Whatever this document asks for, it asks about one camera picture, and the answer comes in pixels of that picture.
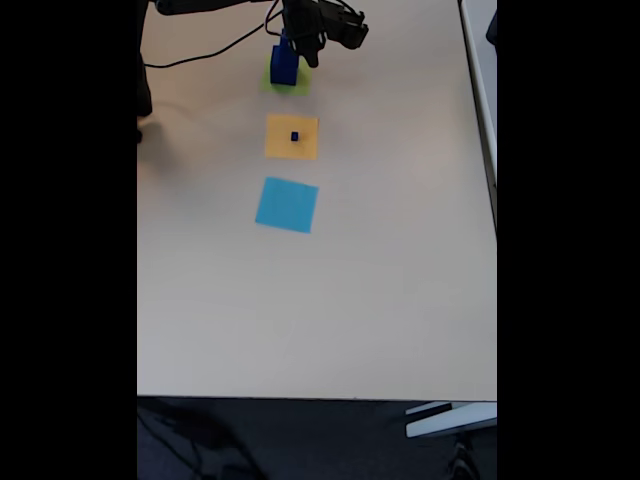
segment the wire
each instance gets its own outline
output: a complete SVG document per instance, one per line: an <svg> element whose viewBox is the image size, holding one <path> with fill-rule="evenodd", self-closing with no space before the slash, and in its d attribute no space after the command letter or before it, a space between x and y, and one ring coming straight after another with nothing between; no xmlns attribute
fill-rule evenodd
<svg viewBox="0 0 640 480"><path fill-rule="evenodd" d="M354 15L357 15L358 12L356 12L353 7L351 5L349 5L347 2L343 2L342 0L336 0L336 2L338 2L340 5L342 5L345 8L348 8L349 10L351 10L353 12Z"/></svg>
<svg viewBox="0 0 640 480"><path fill-rule="evenodd" d="M251 452L249 452L247 447L245 447L244 444L242 444L242 443L240 443L238 441L235 442L234 446L236 447L236 450L238 450L240 455L242 455L242 457L245 459L245 461L249 464L249 467L253 471L253 474L254 474L256 480L267 480L267 476L260 469L260 467L256 463L255 459L253 458L253 455L251 455Z"/></svg>
<svg viewBox="0 0 640 480"><path fill-rule="evenodd" d="M196 469L194 470L193 475L191 476L191 478L195 480L198 478L198 472L202 472L202 455L200 455L200 451L198 450L196 442L194 442L193 440L191 440L190 442L191 442L191 450L193 450L193 454L196 457Z"/></svg>
<svg viewBox="0 0 640 480"><path fill-rule="evenodd" d="M153 430L151 430L149 428L149 425L147 425L147 423L142 419L142 417L140 416L140 413L137 413L138 415L138 420L140 420L140 423L142 424L142 426L144 427L144 429L149 432L149 435L151 435L153 438L155 438L157 441L159 441L162 445L165 446L165 448L167 450L169 450L171 453L173 453L173 455L180 460L182 463L184 463L187 467L189 467L189 470L191 470L194 474L202 477L202 474L200 473L199 470L196 470L195 467L193 465L191 465L191 463L184 458L182 455L180 455L175 448L173 448L169 442L167 442L164 438L162 438L160 435L158 435L156 432L154 432Z"/></svg>
<svg viewBox="0 0 640 480"><path fill-rule="evenodd" d="M279 37L280 34L269 30L269 27L267 27L267 24L271 21L269 20L269 16L273 13L273 9L276 8L276 5L278 5L279 1L280 0L273 0L273 3L271 4L271 6L267 9L267 14L264 16L264 31L267 32L269 35L274 35L276 37Z"/></svg>
<svg viewBox="0 0 640 480"><path fill-rule="evenodd" d="M273 20L274 18L276 18L278 15L280 15L282 13L282 10L280 10L279 12L275 13L273 15L273 17L271 18L267 18L265 19L265 24L269 23L271 20ZM153 65L150 63L145 63L144 66L145 67L149 67L149 68L170 68L170 67L175 67L176 65L181 65L183 63L187 63L187 62L195 62L196 60L204 60L205 58L211 58L211 57L215 57L220 55L221 53L226 52L227 50L229 50L231 47L235 47L237 44L239 44L241 41L249 38L251 35L253 35L254 33L256 33L258 30L262 30L262 28L264 28L265 24L260 24L259 26L257 26L256 28L254 28L253 30L251 30L249 33L243 35L242 37L240 37L239 39L235 40L234 42L230 43L229 45L227 45L226 47L224 47L222 50L218 50L217 52L214 53L209 53L208 55L200 55L199 57L191 57L191 58L185 58L183 60L178 60L177 62L173 62L173 63L167 63L166 65Z"/></svg>

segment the blue block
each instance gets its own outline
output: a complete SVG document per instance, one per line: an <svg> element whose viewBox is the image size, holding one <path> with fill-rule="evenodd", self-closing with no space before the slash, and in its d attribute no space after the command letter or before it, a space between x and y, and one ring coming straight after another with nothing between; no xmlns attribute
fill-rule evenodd
<svg viewBox="0 0 640 480"><path fill-rule="evenodd" d="M274 45L271 52L271 83L295 85L298 79L300 57L291 50L287 37L282 34L280 45Z"/></svg>
<svg viewBox="0 0 640 480"><path fill-rule="evenodd" d="M311 233L318 187L267 177L256 223Z"/></svg>

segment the blue square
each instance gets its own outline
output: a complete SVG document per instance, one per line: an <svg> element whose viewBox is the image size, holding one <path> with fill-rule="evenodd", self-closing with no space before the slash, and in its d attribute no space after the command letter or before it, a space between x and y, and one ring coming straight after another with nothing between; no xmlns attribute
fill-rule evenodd
<svg viewBox="0 0 640 480"><path fill-rule="evenodd" d="M311 233L318 187L267 177L256 223L295 232Z"/></svg>

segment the table surface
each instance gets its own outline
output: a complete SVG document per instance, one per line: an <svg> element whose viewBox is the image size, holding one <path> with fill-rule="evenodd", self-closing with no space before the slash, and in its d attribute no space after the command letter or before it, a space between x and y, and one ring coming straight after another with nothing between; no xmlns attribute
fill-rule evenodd
<svg viewBox="0 0 640 480"><path fill-rule="evenodd" d="M458 5L351 3L369 35L327 44L307 97L259 90L264 33L148 69L138 394L496 400L497 241ZM215 51L265 6L150 6L143 57ZM266 159L269 113L317 116L318 159ZM267 176L319 187L311 234L254 222Z"/></svg>

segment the black cable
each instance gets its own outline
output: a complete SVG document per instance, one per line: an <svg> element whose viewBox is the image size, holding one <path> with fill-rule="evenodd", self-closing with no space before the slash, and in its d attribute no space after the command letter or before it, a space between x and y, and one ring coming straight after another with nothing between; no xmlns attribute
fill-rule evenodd
<svg viewBox="0 0 640 480"><path fill-rule="evenodd" d="M191 442L191 450L193 450L193 454L196 457L196 469L193 472L192 475L192 480L196 480L198 478L198 472L202 472L202 455L200 455L200 451L198 450L198 446L196 445L196 442L194 442L193 440L190 441Z"/></svg>
<svg viewBox="0 0 640 480"><path fill-rule="evenodd" d="M267 23L269 23L271 20L273 20L274 18L276 18L280 14L282 14L282 10L280 10L277 13L275 13L272 17L269 17L269 19L267 20ZM217 52L214 52L214 53L209 53L208 55L200 55L199 57L185 58L183 60L178 60L177 62L168 63L166 65L152 65L150 63L145 63L144 66L145 67L149 67L149 68L170 68L170 67L175 67L176 65L180 65L182 63L195 62L196 60L204 60L205 58L215 57L217 55L220 55L221 53L226 52L231 47L235 47L241 41L245 40L246 38L249 38L251 35L253 35L254 33L256 33L259 30L262 30L263 28L264 28L264 22L261 23L260 26L258 26L256 28L254 28L253 30L251 30L249 33L243 35L242 37L240 37L239 39L234 41L233 43L230 43L229 45L224 47L222 50L218 50Z"/></svg>
<svg viewBox="0 0 640 480"><path fill-rule="evenodd" d="M162 438L160 435L158 435L156 432L154 432L153 430L151 430L151 428L149 428L149 425L147 425L147 423L142 419L142 417L140 416L140 413L137 413L138 415L138 420L140 420L140 423L142 424L142 426L144 427L144 429L149 432L149 435L151 435L153 438L155 438L157 441L159 441L162 445L165 446L165 448L167 450L169 450L171 453L173 453L173 455L180 460L182 463L184 463L187 467L189 467L189 470L191 470L192 472L194 472L196 475L198 476L202 476L202 474L200 473L200 471L196 470L195 467L193 465L191 465L191 463L184 458L182 455L180 455L175 448L173 448L169 442L167 442L164 438Z"/></svg>
<svg viewBox="0 0 640 480"><path fill-rule="evenodd" d="M255 459L253 458L253 455L251 455L251 452L249 452L247 447L245 447L242 443L238 441L236 441L236 444L234 446L236 447L236 450L238 450L238 453L240 453L240 455L242 455L245 461L249 464L251 471L256 477L256 480L267 480L267 476L260 469L260 467L258 466L258 463L255 461Z"/></svg>
<svg viewBox="0 0 640 480"><path fill-rule="evenodd" d="M353 12L354 15L357 15L358 13L353 9L353 7L351 5L349 5L347 2L343 2L342 0L336 0L336 2L338 2L340 5L342 5L343 7L351 10Z"/></svg>

